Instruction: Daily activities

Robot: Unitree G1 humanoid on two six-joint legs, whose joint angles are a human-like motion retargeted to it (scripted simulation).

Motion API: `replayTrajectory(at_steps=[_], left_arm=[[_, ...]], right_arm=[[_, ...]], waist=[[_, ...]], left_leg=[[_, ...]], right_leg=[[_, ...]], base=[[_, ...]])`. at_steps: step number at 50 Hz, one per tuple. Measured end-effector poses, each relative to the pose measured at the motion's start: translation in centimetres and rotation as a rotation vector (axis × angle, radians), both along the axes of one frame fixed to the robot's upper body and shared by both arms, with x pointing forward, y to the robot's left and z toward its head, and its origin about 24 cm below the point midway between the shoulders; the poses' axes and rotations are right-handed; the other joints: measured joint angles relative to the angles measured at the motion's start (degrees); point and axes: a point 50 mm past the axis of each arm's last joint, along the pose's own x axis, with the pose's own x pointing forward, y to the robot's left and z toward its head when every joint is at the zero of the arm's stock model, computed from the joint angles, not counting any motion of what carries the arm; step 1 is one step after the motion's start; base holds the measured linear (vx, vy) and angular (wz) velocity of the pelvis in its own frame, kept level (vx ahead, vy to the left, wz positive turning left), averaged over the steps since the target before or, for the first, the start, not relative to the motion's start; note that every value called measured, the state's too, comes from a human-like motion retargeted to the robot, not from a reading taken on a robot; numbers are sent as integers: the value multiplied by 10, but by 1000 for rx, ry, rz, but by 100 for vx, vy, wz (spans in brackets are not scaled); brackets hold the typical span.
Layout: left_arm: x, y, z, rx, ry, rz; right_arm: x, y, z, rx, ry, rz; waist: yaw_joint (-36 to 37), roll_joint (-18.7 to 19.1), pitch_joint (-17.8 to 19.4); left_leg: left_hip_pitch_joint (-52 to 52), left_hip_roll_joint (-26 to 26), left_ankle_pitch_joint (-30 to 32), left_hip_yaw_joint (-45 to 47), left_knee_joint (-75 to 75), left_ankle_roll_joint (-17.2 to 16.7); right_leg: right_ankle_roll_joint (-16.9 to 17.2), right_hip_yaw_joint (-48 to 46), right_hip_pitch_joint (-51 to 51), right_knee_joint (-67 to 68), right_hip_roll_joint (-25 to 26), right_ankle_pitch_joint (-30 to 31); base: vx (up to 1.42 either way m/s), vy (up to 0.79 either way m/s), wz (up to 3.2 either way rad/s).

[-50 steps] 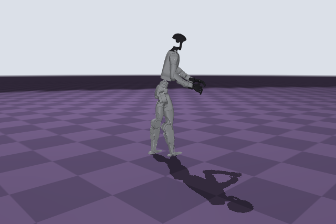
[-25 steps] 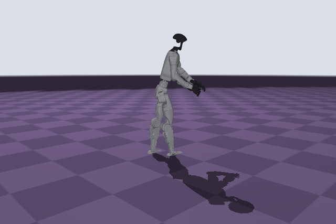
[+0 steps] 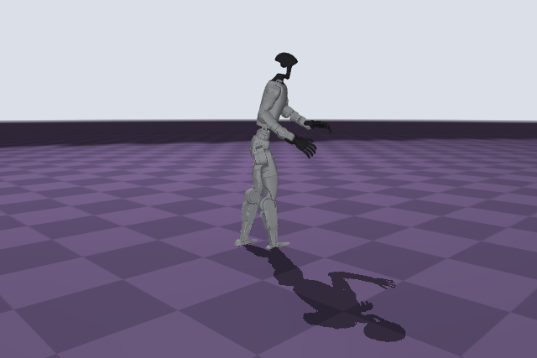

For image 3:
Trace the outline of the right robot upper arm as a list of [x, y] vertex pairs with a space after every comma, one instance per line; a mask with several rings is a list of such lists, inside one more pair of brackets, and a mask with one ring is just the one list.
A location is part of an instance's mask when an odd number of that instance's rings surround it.
[[258, 120], [262, 124], [267, 124], [267, 123], [261, 117], [261, 112], [264, 110], [269, 111], [270, 109], [272, 109], [276, 100], [279, 99], [280, 93], [281, 93], [281, 88], [279, 86], [271, 85], [268, 87], [266, 91], [266, 96], [264, 97], [263, 103], [258, 111]]

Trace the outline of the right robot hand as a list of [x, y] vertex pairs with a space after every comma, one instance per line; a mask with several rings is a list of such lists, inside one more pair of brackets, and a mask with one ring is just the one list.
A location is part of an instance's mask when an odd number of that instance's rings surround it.
[[[295, 134], [294, 134], [295, 135]], [[307, 137], [297, 137], [297, 135], [295, 135], [294, 139], [292, 141], [290, 141], [289, 139], [285, 138], [284, 139], [287, 143], [290, 143], [290, 144], [295, 144], [295, 146], [300, 150], [300, 151], [303, 151], [307, 156], [308, 158], [310, 158], [310, 155], [306, 152], [308, 151], [310, 154], [311, 154], [311, 157], [313, 156], [313, 153], [310, 151], [310, 149], [314, 152], [315, 154], [315, 150], [316, 150], [316, 146], [313, 144], [313, 140], [310, 139], [310, 138], [307, 138]], [[309, 141], [311, 141], [311, 143], [309, 143]], [[309, 144], [309, 145], [308, 145]], [[311, 147], [312, 146], [312, 147]], [[306, 150], [306, 151], [305, 151]]]

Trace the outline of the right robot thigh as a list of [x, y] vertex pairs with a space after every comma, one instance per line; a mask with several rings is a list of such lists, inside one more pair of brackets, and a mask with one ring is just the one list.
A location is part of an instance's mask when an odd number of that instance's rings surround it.
[[265, 195], [260, 196], [257, 202], [258, 208], [263, 210], [264, 200], [270, 198], [275, 202], [278, 191], [278, 171], [270, 149], [263, 148], [263, 145], [257, 146], [253, 156], [257, 165], [263, 165], [260, 169]]

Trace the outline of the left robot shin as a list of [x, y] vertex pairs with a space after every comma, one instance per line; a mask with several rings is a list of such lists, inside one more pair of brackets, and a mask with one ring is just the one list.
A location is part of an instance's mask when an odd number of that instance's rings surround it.
[[[245, 194], [246, 194], [246, 192], [245, 192]], [[244, 201], [242, 203], [242, 215], [241, 215], [242, 229], [241, 229], [241, 233], [240, 233], [240, 239], [242, 238], [242, 241], [247, 241], [248, 240], [248, 234], [249, 234], [249, 232], [251, 230], [252, 223], [254, 222], [256, 214], [258, 212], [257, 203], [251, 204], [251, 203], [247, 202], [246, 199], [245, 199], [245, 194], [244, 194]]]

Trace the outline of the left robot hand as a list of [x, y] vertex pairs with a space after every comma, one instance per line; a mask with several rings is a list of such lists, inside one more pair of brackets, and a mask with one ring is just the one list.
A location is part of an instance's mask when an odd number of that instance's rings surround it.
[[314, 129], [315, 127], [318, 127], [318, 128], [326, 128], [330, 131], [331, 133], [331, 127], [330, 125], [328, 125], [326, 122], [321, 122], [321, 121], [305, 121], [304, 122], [304, 125], [305, 126], [310, 126], [311, 129]]

